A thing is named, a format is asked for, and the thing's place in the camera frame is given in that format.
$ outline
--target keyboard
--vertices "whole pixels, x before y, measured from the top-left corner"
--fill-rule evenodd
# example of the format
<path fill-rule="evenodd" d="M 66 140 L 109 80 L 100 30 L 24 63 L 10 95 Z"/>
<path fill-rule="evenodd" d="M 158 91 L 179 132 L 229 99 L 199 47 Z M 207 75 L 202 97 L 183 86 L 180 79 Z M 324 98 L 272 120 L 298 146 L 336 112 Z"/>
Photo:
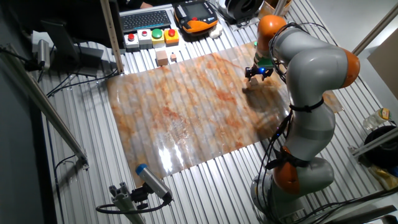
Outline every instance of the keyboard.
<path fill-rule="evenodd" d="M 171 25 L 165 10 L 121 16 L 121 21 L 124 33 L 139 29 L 168 28 Z"/>

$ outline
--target gray robot arm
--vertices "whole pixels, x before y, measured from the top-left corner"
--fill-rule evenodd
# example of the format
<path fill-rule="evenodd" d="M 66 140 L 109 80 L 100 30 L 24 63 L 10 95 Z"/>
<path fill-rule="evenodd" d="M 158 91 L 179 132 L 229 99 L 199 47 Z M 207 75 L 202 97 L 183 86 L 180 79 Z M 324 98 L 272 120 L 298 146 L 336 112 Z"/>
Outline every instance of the gray robot arm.
<path fill-rule="evenodd" d="M 269 29 L 268 25 L 259 26 L 259 41 L 266 39 L 261 37 L 262 34 L 269 33 L 263 29 Z M 288 155 L 305 165 L 297 166 L 279 159 L 283 162 L 273 169 L 272 178 L 260 174 L 253 182 L 256 184 L 259 179 L 265 180 L 261 185 L 262 189 L 252 191 L 252 197 L 259 198 L 259 191 L 263 195 L 272 194 L 268 197 L 271 201 L 265 202 L 271 206 L 277 203 L 272 201 L 273 198 L 293 202 L 303 195 L 327 187 L 334 181 L 331 165 L 316 157 L 329 144 L 335 130 L 335 115 L 323 103 L 322 94 L 327 90 L 350 85 L 359 73 L 359 60 L 356 56 L 345 49 L 320 41 L 298 28 L 291 27 L 280 32 L 275 36 L 273 44 L 272 56 L 287 67 L 286 85 L 290 104 L 294 108 L 318 106 L 310 111 L 293 110 L 289 135 L 280 149 L 282 156 Z M 258 202 L 255 204 L 264 211 Z"/>

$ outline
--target marble-patterned sheet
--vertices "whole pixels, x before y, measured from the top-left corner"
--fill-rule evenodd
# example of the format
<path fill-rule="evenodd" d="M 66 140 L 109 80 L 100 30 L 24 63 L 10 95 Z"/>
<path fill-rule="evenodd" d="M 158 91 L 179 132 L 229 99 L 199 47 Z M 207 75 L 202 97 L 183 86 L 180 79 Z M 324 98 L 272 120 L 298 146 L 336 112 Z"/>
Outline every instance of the marble-patterned sheet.
<path fill-rule="evenodd" d="M 273 74 L 244 91 L 246 44 L 107 82 L 109 101 L 136 186 L 139 164 L 158 177 L 229 153 L 272 135 L 288 114 L 287 89 Z M 325 102 L 342 107 L 333 92 Z"/>

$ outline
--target slotted aluminum surface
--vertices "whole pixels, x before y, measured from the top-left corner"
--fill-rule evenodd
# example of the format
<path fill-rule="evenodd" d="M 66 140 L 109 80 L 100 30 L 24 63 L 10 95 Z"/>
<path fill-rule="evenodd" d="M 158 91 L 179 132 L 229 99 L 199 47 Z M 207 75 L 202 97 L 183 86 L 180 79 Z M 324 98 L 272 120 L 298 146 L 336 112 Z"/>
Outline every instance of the slotted aluminum surface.
<path fill-rule="evenodd" d="M 171 18 L 172 11 L 167 9 Z M 288 21 L 316 22 L 322 24 L 317 13 L 306 0 L 295 0 L 286 16 Z M 224 32 L 219 39 L 210 38 L 182 43 L 173 49 L 177 60 L 188 60 L 219 50 L 256 40 L 256 25 L 232 31 L 223 21 Z M 331 38 L 317 27 L 307 27 L 309 33 L 321 40 Z M 89 42 L 86 45 L 104 49 L 103 60 L 114 61 L 111 49 Z M 156 67 L 155 50 L 142 50 L 122 55 L 126 72 L 142 72 Z M 115 68 L 103 68 L 99 77 Z M 66 75 L 46 75 L 40 84 L 44 92 L 55 88 Z M 78 83 L 93 78 L 71 75 L 67 82 Z M 335 171 L 335 181 L 326 189 L 302 198 L 304 211 L 330 202 L 341 202 L 381 190 L 377 181 L 349 156 L 348 146 L 360 146 L 366 135 L 361 126 L 364 118 L 379 109 L 380 102 L 360 78 L 348 88 L 334 91 L 344 111 L 336 114 L 335 135 L 320 157 L 328 160 Z M 120 142 L 118 130 L 108 101 L 106 86 L 90 82 L 65 89 L 51 97 L 50 101 L 69 126 L 77 141 L 87 152 L 90 168 L 75 166 L 76 159 L 61 164 L 57 170 L 60 180 L 61 204 L 65 223 L 129 223 L 123 215 L 97 213 L 95 207 L 111 203 L 108 187 L 126 182 L 134 188 Z M 73 155 L 65 142 L 44 118 L 44 129 L 50 167 Z M 175 201 L 169 207 L 145 214 L 147 223 L 259 223 L 250 198 L 249 186 L 257 175 L 264 155 L 263 145 L 256 144 L 233 151 L 197 166 L 164 178 L 173 192 Z M 51 172 L 53 194 L 58 222 L 62 223 L 60 206 L 55 190 L 54 173 Z M 156 196 L 148 200 L 150 207 L 160 205 Z"/>

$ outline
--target emergency stop button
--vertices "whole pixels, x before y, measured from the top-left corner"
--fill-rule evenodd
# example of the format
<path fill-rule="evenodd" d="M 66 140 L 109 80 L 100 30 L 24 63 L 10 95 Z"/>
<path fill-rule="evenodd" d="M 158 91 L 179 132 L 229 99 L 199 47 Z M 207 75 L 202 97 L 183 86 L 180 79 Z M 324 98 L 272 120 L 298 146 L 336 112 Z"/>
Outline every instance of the emergency stop button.
<path fill-rule="evenodd" d="M 130 41 L 133 41 L 133 40 L 134 40 L 134 34 L 129 34 L 128 39 L 129 39 Z"/>
<path fill-rule="evenodd" d="M 170 29 L 169 30 L 169 36 L 174 37 L 174 35 L 175 35 L 175 30 Z"/>

